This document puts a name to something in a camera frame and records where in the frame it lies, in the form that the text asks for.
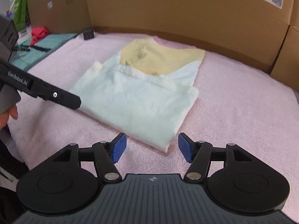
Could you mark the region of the person's left hand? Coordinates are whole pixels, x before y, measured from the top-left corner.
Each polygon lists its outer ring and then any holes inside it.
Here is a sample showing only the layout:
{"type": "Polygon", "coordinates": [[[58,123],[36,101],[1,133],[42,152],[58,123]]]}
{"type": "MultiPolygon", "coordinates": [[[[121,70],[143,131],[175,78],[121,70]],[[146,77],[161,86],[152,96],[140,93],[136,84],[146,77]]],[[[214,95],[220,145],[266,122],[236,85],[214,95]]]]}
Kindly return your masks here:
{"type": "Polygon", "coordinates": [[[5,111],[3,114],[0,115],[0,130],[7,125],[10,117],[13,119],[18,119],[17,105],[12,106],[7,111],[5,111]]]}

